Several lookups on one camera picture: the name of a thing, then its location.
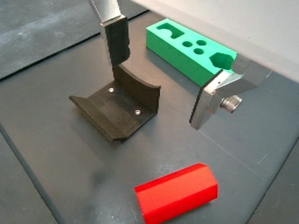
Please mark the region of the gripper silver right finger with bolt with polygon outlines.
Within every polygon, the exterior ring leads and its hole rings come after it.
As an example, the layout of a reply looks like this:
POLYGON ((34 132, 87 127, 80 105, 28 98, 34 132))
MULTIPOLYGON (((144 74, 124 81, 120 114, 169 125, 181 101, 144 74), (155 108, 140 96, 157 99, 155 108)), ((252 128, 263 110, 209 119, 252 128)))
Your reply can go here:
POLYGON ((216 77, 200 88, 189 118, 189 124, 196 130, 217 108, 232 113, 241 103, 237 94, 259 87, 271 74, 267 67, 241 55, 237 55, 231 69, 232 73, 220 70, 216 77))

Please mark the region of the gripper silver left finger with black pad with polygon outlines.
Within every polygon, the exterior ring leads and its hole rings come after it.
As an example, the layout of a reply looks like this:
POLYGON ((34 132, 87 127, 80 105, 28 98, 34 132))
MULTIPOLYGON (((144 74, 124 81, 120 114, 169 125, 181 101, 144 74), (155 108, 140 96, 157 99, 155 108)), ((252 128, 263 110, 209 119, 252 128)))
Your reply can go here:
POLYGON ((88 0, 88 3, 97 16, 111 66, 115 67, 129 57, 127 17, 120 12, 117 0, 88 0))

